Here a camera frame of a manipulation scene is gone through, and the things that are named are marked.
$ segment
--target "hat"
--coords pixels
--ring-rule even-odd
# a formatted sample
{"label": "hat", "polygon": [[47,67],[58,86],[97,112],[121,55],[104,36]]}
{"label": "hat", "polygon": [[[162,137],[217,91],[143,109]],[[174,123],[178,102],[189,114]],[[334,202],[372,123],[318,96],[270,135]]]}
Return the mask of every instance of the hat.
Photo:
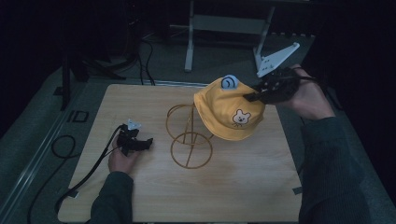
{"label": "hat", "polygon": [[263,119],[265,104],[249,102],[255,90],[228,75],[194,94],[194,103],[206,128],[217,137],[238,141],[251,136]]}

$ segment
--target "wooden tabletop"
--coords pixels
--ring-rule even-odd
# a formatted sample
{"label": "wooden tabletop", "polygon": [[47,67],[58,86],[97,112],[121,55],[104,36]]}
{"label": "wooden tabletop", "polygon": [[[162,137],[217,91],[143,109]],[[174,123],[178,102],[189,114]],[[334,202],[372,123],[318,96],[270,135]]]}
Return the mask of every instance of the wooden tabletop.
{"label": "wooden tabletop", "polygon": [[[70,182],[74,187],[93,167],[114,130],[128,119],[142,124],[139,140],[154,138],[134,167],[134,222],[264,222],[297,221],[301,186],[276,108],[267,105],[255,133],[242,141],[210,139],[213,154],[198,169],[186,169],[171,156],[174,139],[166,131],[168,110],[191,105],[199,88],[110,85]],[[191,108],[181,107],[169,117],[173,136],[185,131]],[[194,131],[209,136],[197,113]],[[202,137],[189,165],[209,157]],[[173,144],[175,159],[186,160],[191,148]],[[90,219],[92,202],[109,174],[107,158],[78,190],[76,199],[64,200],[58,218],[63,222]]]}

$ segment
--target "dark green sleeve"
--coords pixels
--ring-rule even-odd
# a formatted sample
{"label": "dark green sleeve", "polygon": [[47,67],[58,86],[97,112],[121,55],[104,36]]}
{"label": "dark green sleeve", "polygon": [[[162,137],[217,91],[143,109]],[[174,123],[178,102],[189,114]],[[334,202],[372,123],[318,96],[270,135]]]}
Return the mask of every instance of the dark green sleeve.
{"label": "dark green sleeve", "polygon": [[132,223],[133,186],[127,174],[110,173],[93,202],[90,223]]}
{"label": "dark green sleeve", "polygon": [[350,156],[339,120],[311,122],[302,128],[302,135],[305,157],[299,223],[370,223],[360,188],[363,172]]}

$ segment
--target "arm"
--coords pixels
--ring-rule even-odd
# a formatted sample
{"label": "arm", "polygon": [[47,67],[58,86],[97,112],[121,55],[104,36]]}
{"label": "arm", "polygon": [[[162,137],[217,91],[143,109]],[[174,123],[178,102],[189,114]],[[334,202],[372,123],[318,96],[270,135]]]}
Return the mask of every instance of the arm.
{"label": "arm", "polygon": [[[309,77],[303,69],[295,71]],[[360,189],[361,168],[351,158],[346,135],[321,88],[303,80],[295,95],[279,105],[313,120],[302,128],[305,158],[299,223],[370,223]]]}
{"label": "arm", "polygon": [[113,141],[113,152],[108,158],[105,184],[91,209],[90,223],[132,223],[132,191],[134,181],[129,177],[140,152],[126,157]]}

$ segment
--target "person's left hand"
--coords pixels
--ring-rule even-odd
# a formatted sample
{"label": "person's left hand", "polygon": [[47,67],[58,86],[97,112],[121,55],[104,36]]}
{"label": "person's left hand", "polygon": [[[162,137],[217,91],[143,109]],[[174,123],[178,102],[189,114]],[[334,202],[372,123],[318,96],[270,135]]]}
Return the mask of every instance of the person's left hand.
{"label": "person's left hand", "polygon": [[140,151],[134,151],[129,153],[128,156],[125,156],[117,145],[117,140],[119,136],[117,135],[113,142],[112,146],[115,148],[110,156],[108,157],[108,170],[110,172],[124,172],[125,174],[129,174],[132,172],[134,165],[136,163],[137,158],[140,155]]}

